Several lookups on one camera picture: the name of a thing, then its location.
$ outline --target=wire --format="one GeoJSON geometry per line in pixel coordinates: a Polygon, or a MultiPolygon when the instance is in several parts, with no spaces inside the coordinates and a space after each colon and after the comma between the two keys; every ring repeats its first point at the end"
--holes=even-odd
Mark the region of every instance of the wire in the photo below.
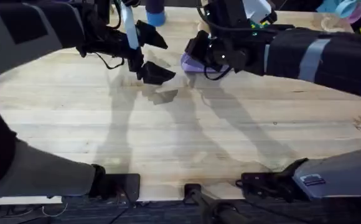
{"type": "Polygon", "coordinates": [[[28,215],[28,214],[34,212],[35,210],[42,208],[42,205],[38,205],[38,206],[35,206],[34,208],[30,208],[30,209],[25,209],[25,210],[20,211],[20,212],[14,212],[14,207],[9,207],[7,212],[6,212],[6,215],[0,216],[0,218],[23,217],[24,215],[28,215]]]}
{"type": "Polygon", "coordinates": [[[270,33],[270,34],[277,34],[278,33],[278,31],[270,30],[270,29],[230,28],[230,27],[223,27],[223,26],[216,25],[213,22],[210,22],[207,19],[207,16],[203,15],[203,12],[201,11],[201,8],[200,8],[200,7],[202,7],[201,0],[196,0],[196,3],[197,3],[196,9],[197,9],[197,12],[199,13],[201,19],[204,22],[206,22],[209,26],[212,26],[213,28],[216,28],[218,30],[228,31],[228,32],[231,32],[231,31],[239,31],[239,32],[252,31],[252,32],[266,32],[266,33],[270,33]]]}
{"type": "Polygon", "coordinates": [[[22,217],[24,215],[28,215],[30,214],[31,212],[35,211],[36,209],[30,209],[22,214],[18,214],[18,215],[5,215],[3,216],[2,218],[16,218],[16,217],[22,217]]]}
{"type": "Polygon", "coordinates": [[[280,10],[281,8],[283,8],[283,6],[288,2],[288,0],[284,0],[284,2],[282,3],[282,5],[279,7],[278,10],[280,10]]]}
{"type": "Polygon", "coordinates": [[[117,219],[119,219],[126,211],[128,211],[129,208],[124,209],[120,214],[118,214],[116,217],[114,217],[108,224],[114,224],[117,219]]]}
{"type": "Polygon", "coordinates": [[[226,74],[228,74],[231,69],[232,69],[231,67],[228,67],[228,68],[226,68],[226,70],[225,70],[224,72],[222,72],[222,74],[220,74],[218,77],[211,78],[211,77],[209,77],[208,74],[207,74],[207,66],[204,66],[204,76],[205,76],[206,78],[208,78],[209,80],[217,81],[217,80],[223,78],[226,74]]]}
{"type": "Polygon", "coordinates": [[[303,218],[298,218],[298,217],[295,217],[295,216],[292,216],[292,215],[288,215],[288,214],[285,214],[285,213],[282,213],[282,212],[278,212],[278,211],[272,210],[272,209],[270,209],[270,208],[265,208],[265,207],[262,207],[262,206],[260,206],[260,205],[257,205],[257,204],[255,204],[255,203],[250,202],[250,201],[245,200],[245,199],[244,199],[244,200],[241,200],[241,201],[242,201],[243,203],[246,203],[246,204],[248,204],[248,205],[251,205],[251,206],[254,207],[254,208],[258,208],[258,209],[260,209],[260,210],[264,210],[264,211],[266,211],[266,212],[268,212],[268,213],[271,213],[271,214],[273,214],[273,215],[281,216],[281,217],[288,218],[288,219],[294,220],[294,221],[299,221],[299,222],[301,222],[301,223],[313,224],[313,222],[310,222],[310,221],[305,220],[305,219],[303,219],[303,218]]]}
{"type": "Polygon", "coordinates": [[[98,53],[96,53],[96,52],[95,52],[95,54],[103,61],[103,63],[106,65],[106,68],[107,68],[108,70],[112,70],[112,69],[118,68],[118,67],[120,67],[120,66],[122,66],[122,65],[125,64],[124,58],[121,58],[121,63],[119,63],[118,65],[116,65],[116,66],[114,66],[114,67],[110,67],[110,66],[107,64],[107,62],[105,61],[105,59],[103,59],[103,57],[101,57],[101,56],[100,56],[98,53]]]}
{"type": "MultiPolygon", "coordinates": [[[[126,5],[130,4],[133,1],[134,0],[129,0],[126,3],[124,3],[124,5],[126,6],[126,5]]],[[[132,5],[132,7],[138,7],[140,4],[141,4],[141,1],[139,0],[136,4],[132,5]]]]}
{"type": "Polygon", "coordinates": [[[133,204],[131,204],[131,199],[128,196],[128,193],[126,193],[126,191],[124,190],[124,188],[122,188],[121,186],[117,186],[117,189],[119,189],[120,191],[122,191],[122,194],[124,194],[127,203],[128,203],[128,208],[131,208],[133,206],[133,204]]]}
{"type": "Polygon", "coordinates": [[[118,23],[117,23],[117,25],[114,26],[113,28],[114,28],[114,29],[118,29],[118,28],[120,28],[120,26],[121,26],[121,6],[120,6],[120,4],[118,3],[117,0],[114,0],[114,5],[115,5],[115,7],[116,7],[117,14],[118,14],[118,23]]]}
{"type": "Polygon", "coordinates": [[[59,215],[63,214],[66,211],[67,206],[68,206],[68,203],[66,203],[66,206],[64,207],[64,209],[61,212],[59,212],[58,214],[55,214],[55,215],[46,214],[45,213],[45,206],[42,206],[42,213],[47,217],[58,217],[59,215]]]}

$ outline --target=purple object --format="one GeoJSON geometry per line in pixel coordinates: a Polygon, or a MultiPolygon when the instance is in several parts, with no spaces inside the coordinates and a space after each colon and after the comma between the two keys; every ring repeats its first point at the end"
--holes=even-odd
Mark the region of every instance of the purple object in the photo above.
{"type": "MultiPolygon", "coordinates": [[[[182,58],[180,58],[180,65],[185,72],[204,72],[204,65],[200,62],[195,61],[186,53],[183,53],[182,58]]],[[[225,71],[228,66],[223,66],[221,72],[225,71]]],[[[207,68],[207,73],[218,73],[212,68],[207,68]]]]}
{"type": "Polygon", "coordinates": [[[353,13],[347,18],[350,24],[358,21],[361,18],[361,2],[357,3],[356,9],[353,13]]]}

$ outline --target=black clamp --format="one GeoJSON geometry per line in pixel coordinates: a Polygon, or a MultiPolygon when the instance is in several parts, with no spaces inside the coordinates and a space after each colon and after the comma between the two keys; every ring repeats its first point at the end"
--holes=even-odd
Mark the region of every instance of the black clamp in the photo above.
{"type": "MultiPolygon", "coordinates": [[[[129,4],[135,4],[135,1],[127,1],[129,4]]],[[[123,61],[115,66],[110,67],[104,60],[108,69],[114,69],[124,64],[124,58],[128,61],[130,72],[136,72],[138,80],[152,85],[162,85],[164,82],[174,78],[175,73],[162,68],[152,62],[144,63],[144,55],[141,47],[149,44],[162,49],[167,49],[164,38],[157,32],[156,28],[142,21],[137,21],[135,28],[138,33],[139,45],[137,49],[132,49],[128,44],[128,37],[115,29],[115,27],[106,26],[104,21],[99,19],[94,13],[83,14],[85,42],[77,46],[81,57],[87,54],[95,53],[107,54],[111,57],[120,57],[123,61]]]]}
{"type": "Polygon", "coordinates": [[[296,160],[282,172],[243,173],[236,186],[243,191],[245,198],[257,195],[261,198],[283,198],[289,203],[294,200],[306,201],[307,196],[293,180],[295,170],[306,161],[307,158],[296,160]]]}
{"type": "Polygon", "coordinates": [[[203,194],[200,184],[185,184],[184,193],[184,204],[199,206],[203,224],[255,223],[252,219],[240,214],[231,202],[215,200],[203,194]]]}

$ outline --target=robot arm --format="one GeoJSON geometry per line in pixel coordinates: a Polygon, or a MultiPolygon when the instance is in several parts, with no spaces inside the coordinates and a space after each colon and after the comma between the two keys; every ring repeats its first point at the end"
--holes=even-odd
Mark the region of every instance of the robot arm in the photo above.
{"type": "MultiPolygon", "coordinates": [[[[130,7],[121,5],[124,11],[130,7]]],[[[145,83],[160,85],[171,79],[175,73],[143,60],[144,44],[167,48],[155,28],[141,21],[128,23],[135,30],[133,47],[128,35],[106,25],[109,6],[107,0],[94,4],[0,3],[0,74],[57,50],[76,47],[82,57],[103,53],[127,59],[129,70],[145,83]]]]}
{"type": "MultiPolygon", "coordinates": [[[[162,84],[175,73],[152,62],[144,63],[141,47],[149,44],[166,49],[167,45],[153,26],[141,21],[133,24],[130,4],[121,3],[123,11],[128,12],[128,17],[124,15],[126,29],[135,34],[132,40],[130,34],[116,30],[118,27],[106,25],[110,6],[107,0],[94,4],[0,4],[0,74],[56,50],[76,47],[82,57],[98,52],[125,58],[138,79],[162,84]]],[[[35,149],[18,140],[0,117],[0,197],[113,198],[120,188],[129,192],[126,200],[136,200],[139,178],[137,174],[105,174],[101,166],[73,162],[35,149]]]]}
{"type": "Polygon", "coordinates": [[[186,53],[218,72],[227,65],[236,72],[300,79],[361,96],[361,35],[273,24],[253,29],[260,19],[276,20],[265,7],[254,7],[266,12],[256,13],[259,19],[248,17],[244,9],[262,1],[210,1],[205,15],[199,13],[211,37],[200,31],[186,53]]]}

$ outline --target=light wood tabletop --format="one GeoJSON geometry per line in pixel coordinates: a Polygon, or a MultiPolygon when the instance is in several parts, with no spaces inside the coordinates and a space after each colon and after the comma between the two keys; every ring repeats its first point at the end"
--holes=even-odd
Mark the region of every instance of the light wood tabletop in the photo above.
{"type": "MultiPolygon", "coordinates": [[[[302,157],[361,149],[353,124],[361,116],[360,97],[247,72],[216,82],[185,74],[180,59],[199,15],[174,7],[166,14],[157,29],[169,48],[143,48],[145,59],[177,73],[163,86],[144,85],[126,65],[107,70],[96,55],[62,50],[0,76],[0,113],[34,147],[109,173],[140,174],[140,200],[182,199],[190,182],[219,198],[241,198],[234,182],[243,172],[280,171],[302,157]]],[[[144,8],[134,16],[146,20],[144,8]]],[[[351,31],[332,14],[278,12],[277,23],[351,31]]]]}

